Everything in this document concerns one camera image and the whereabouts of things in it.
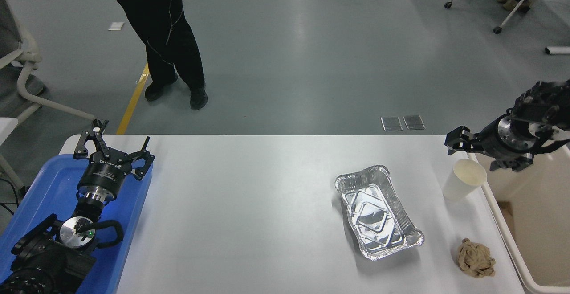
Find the white pipe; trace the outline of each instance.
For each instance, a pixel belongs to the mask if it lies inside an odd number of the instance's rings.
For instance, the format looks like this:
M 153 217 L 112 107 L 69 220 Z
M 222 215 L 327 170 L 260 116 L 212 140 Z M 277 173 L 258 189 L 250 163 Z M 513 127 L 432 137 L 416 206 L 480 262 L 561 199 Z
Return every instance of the white pipe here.
M 570 47 L 547 47 L 544 48 L 547 54 L 570 54 Z

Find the white paper cup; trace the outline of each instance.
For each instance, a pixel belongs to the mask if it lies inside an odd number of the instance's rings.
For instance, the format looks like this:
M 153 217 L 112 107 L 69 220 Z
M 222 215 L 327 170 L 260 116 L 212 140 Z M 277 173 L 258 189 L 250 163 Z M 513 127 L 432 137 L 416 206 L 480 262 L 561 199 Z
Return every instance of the white paper cup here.
M 448 200 L 458 201 L 487 180 L 485 168 L 470 159 L 460 159 L 454 164 L 442 192 Z

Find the black cable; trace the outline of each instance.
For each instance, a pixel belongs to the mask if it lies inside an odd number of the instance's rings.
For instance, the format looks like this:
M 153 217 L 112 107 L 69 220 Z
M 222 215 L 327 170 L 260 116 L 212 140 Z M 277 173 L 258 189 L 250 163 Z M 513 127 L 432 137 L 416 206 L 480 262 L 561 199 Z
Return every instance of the black cable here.
M 14 198 L 16 198 L 16 208 L 20 207 L 20 201 L 18 200 L 18 193 L 16 192 L 16 187 L 14 187 L 14 184 L 12 184 L 12 182 L 10 182 L 10 180 L 8 179 L 0 178 L 0 180 L 2 182 L 10 184 L 10 186 L 12 187 L 12 192 L 14 192 Z
M 10 214 L 14 215 L 14 212 L 12 212 L 12 210 L 9 209 L 8 206 L 6 206 L 6 205 L 4 205 L 4 204 L 2 204 L 2 203 L 0 203 L 0 206 L 4 207 L 8 212 L 10 212 Z

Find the aluminum foil tray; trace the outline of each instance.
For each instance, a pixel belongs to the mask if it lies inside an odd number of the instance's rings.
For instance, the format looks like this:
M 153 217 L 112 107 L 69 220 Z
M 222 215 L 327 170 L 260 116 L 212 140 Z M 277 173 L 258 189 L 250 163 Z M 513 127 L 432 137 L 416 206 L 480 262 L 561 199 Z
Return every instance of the aluminum foil tray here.
M 334 187 L 364 257 L 378 260 L 423 244 L 423 233 L 403 210 L 385 166 L 338 176 Z

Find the gray floor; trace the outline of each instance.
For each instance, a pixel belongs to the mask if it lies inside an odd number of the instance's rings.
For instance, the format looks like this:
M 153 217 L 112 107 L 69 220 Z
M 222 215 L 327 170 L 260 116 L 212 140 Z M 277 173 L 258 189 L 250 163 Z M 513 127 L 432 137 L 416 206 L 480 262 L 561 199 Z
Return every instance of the gray floor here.
M 39 43 L 35 71 L 57 102 L 110 120 L 115 133 L 145 64 L 114 0 L 9 0 Z M 570 78 L 570 0 L 516 14 L 495 0 L 184 0 L 210 101 L 189 107 L 178 82 L 141 99 L 127 134 L 384 135 L 380 117 L 420 114 L 423 131 L 479 131 L 536 81 Z M 41 108 L 0 148 L 30 184 L 88 121 Z M 2 201 L 9 194 L 2 187 Z M 0 211 L 0 231 L 8 219 Z

